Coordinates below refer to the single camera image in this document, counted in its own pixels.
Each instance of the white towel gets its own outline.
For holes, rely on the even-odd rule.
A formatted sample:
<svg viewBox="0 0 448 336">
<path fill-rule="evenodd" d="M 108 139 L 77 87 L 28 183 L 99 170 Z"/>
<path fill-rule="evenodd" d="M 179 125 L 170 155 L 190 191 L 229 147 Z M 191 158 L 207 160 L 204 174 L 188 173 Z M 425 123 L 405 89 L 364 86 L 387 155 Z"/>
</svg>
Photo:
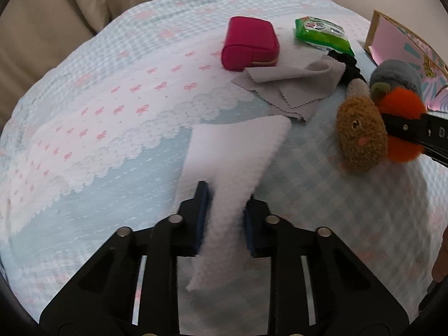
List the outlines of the white towel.
<svg viewBox="0 0 448 336">
<path fill-rule="evenodd" d="M 290 128 L 283 116 L 194 126 L 173 213 L 194 196 L 200 180 L 209 184 L 212 202 L 188 290 L 216 288 L 238 277 L 249 258 L 243 210 Z"/>
</svg>

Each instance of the gold zipper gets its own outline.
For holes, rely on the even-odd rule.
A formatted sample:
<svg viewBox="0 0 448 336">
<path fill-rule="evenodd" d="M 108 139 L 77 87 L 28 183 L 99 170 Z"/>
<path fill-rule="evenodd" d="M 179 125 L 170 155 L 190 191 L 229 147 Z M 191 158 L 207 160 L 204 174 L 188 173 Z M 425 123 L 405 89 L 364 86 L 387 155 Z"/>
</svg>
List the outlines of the gold zipper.
<svg viewBox="0 0 448 336">
<path fill-rule="evenodd" d="M 275 58 L 270 62 L 250 62 L 253 66 L 270 66 L 271 64 L 276 63 L 279 60 L 279 57 Z"/>
</svg>

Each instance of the orange plush ball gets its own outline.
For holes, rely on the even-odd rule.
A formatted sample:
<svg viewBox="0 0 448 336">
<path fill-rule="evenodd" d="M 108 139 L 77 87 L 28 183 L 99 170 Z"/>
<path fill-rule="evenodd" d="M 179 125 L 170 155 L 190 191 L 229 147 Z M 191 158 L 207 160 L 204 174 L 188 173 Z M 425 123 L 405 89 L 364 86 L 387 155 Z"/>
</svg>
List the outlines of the orange plush ball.
<svg viewBox="0 0 448 336">
<path fill-rule="evenodd" d="M 420 97 L 408 89 L 395 88 L 378 102 L 381 114 L 401 116 L 406 119 L 419 119 L 426 113 L 426 107 Z M 405 163 L 416 159 L 422 152 L 421 145 L 388 136 L 388 159 L 392 162 Z"/>
</svg>

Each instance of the bedspread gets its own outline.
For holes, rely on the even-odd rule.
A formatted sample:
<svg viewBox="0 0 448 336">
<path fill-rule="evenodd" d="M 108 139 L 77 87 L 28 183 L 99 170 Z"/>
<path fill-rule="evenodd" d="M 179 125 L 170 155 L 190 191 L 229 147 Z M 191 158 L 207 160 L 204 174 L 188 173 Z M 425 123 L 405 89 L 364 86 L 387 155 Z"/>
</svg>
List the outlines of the bedspread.
<svg viewBox="0 0 448 336">
<path fill-rule="evenodd" d="M 35 319 L 117 228 L 169 214 L 193 124 L 267 114 L 220 66 L 234 15 L 273 23 L 279 64 L 303 52 L 294 19 L 312 15 L 346 29 L 366 78 L 375 67 L 358 43 L 369 22 L 330 0 L 154 0 L 119 16 L 30 89 L 1 136 L 0 255 Z M 420 158 L 348 174 L 334 133 L 343 98 L 338 89 L 293 125 L 255 196 L 296 226 L 332 228 L 413 319 L 447 224 L 447 172 Z M 186 292 L 190 274 L 181 259 L 182 333 L 265 332 L 266 261 L 214 291 Z"/>
</svg>

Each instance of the human hand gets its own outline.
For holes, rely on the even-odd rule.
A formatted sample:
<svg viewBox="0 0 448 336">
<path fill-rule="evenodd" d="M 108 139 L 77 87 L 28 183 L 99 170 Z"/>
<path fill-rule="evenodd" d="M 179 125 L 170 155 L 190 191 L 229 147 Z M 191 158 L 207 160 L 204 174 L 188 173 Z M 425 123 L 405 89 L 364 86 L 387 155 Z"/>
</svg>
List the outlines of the human hand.
<svg viewBox="0 0 448 336">
<path fill-rule="evenodd" d="M 448 276 L 448 228 L 444 231 L 442 246 L 432 268 L 432 278 L 436 282 L 440 283 L 446 276 Z"/>
</svg>

